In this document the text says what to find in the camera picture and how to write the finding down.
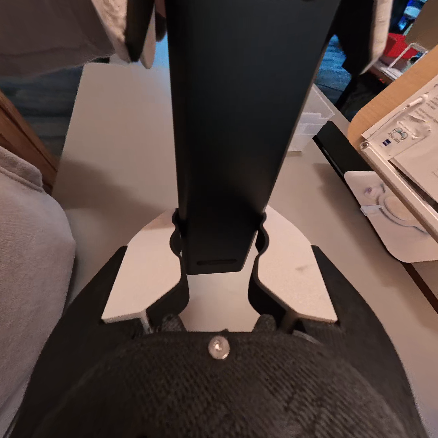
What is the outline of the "brown wooden furniture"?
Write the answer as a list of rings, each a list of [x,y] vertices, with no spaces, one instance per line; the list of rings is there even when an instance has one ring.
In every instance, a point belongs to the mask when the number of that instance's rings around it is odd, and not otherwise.
[[[57,177],[59,158],[47,149],[3,92],[0,93],[0,143],[6,150],[29,162],[41,172],[43,188],[51,195]]]

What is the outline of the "silver metal frame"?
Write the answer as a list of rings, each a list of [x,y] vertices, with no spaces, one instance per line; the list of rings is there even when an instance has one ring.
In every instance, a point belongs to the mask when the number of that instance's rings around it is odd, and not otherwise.
[[[408,182],[407,177],[403,176],[389,161],[382,158],[368,141],[362,141],[357,150],[437,242],[438,214],[435,208],[414,188],[413,184]]]

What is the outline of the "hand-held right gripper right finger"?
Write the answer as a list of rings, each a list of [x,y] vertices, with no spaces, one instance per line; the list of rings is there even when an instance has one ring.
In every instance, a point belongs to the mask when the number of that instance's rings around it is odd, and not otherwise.
[[[309,240],[268,205],[255,247],[248,300],[258,314],[271,315],[279,329],[294,329],[304,320],[338,321]]]

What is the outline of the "red box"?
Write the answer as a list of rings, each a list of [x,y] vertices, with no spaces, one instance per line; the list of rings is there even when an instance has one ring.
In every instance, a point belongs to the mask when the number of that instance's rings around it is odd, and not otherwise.
[[[427,52],[427,49],[416,43],[407,44],[406,37],[403,34],[389,33],[381,61],[385,65],[390,65],[397,59],[421,58]]]

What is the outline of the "person's left forearm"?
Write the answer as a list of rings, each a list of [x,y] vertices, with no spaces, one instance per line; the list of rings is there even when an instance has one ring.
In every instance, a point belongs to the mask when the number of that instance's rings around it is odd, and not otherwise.
[[[25,77],[78,67],[115,53],[89,0],[2,0],[0,74]]]

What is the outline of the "person's grey sweatshirt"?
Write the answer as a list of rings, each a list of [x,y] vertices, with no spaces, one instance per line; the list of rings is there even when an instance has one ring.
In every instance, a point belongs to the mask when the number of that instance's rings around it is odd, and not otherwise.
[[[75,241],[41,172],[0,148],[0,433],[8,431],[36,361],[62,315]]]

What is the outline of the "white paper sheet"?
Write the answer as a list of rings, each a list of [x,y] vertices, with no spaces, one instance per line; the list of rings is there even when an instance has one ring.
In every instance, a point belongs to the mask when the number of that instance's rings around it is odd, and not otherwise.
[[[403,110],[404,106],[417,97],[428,93],[428,100],[411,109]],[[438,201],[438,85],[435,77],[419,96],[411,96],[399,108],[393,110],[362,134],[364,140],[370,142],[378,154],[389,161],[397,170],[408,177],[423,190],[434,202]],[[373,143],[373,137],[378,130],[389,121],[402,120],[408,116],[416,117],[432,125],[431,133],[424,140],[413,145],[396,157],[387,160]]]

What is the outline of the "black usb hub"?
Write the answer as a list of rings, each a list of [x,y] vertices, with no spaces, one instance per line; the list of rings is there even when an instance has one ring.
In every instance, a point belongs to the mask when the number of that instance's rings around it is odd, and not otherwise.
[[[166,1],[182,256],[240,271],[341,1]]]

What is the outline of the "clear plastic box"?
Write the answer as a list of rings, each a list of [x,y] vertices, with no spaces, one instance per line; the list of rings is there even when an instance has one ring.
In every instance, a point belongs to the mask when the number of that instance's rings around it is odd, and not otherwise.
[[[288,152],[301,152],[321,128],[334,117],[332,104],[316,85],[312,85],[303,111],[288,145]]]

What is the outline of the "white wipe packet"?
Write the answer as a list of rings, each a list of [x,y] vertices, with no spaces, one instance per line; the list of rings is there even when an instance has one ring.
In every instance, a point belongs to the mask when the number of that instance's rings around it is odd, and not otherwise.
[[[389,121],[373,137],[375,147],[387,160],[396,157],[431,133],[432,125],[422,119],[408,116]]]

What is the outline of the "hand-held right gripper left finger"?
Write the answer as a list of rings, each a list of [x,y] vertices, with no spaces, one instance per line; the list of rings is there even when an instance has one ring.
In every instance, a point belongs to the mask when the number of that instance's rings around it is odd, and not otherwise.
[[[103,322],[161,324],[189,303],[177,209],[167,210],[129,241],[103,310]]]

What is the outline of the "light wooden board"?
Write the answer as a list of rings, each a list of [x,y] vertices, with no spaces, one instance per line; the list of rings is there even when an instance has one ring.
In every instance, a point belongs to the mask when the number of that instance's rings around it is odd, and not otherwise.
[[[438,74],[438,47],[428,52],[407,72],[387,86],[365,105],[352,119],[347,138],[352,147],[359,151],[364,141],[362,134],[423,89]]]

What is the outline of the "white blister package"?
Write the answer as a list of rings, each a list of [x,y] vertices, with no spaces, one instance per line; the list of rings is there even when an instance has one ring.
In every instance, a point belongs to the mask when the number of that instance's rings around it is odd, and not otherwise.
[[[397,260],[438,260],[438,244],[373,171],[348,171],[344,179],[387,251]]]

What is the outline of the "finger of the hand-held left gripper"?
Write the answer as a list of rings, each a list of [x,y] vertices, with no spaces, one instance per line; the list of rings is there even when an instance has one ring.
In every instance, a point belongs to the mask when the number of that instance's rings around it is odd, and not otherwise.
[[[337,36],[345,55],[342,68],[358,77],[383,54],[391,21],[392,0],[340,1],[329,36]]]
[[[167,32],[164,0],[99,0],[92,1],[115,50],[125,64],[140,63],[151,69],[156,43]]]

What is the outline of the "black bar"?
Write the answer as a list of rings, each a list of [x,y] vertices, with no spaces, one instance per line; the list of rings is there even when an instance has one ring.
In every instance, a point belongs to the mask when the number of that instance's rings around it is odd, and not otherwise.
[[[345,184],[344,175],[346,172],[372,171],[372,168],[362,159],[346,136],[332,121],[326,122],[313,137],[313,141]]]

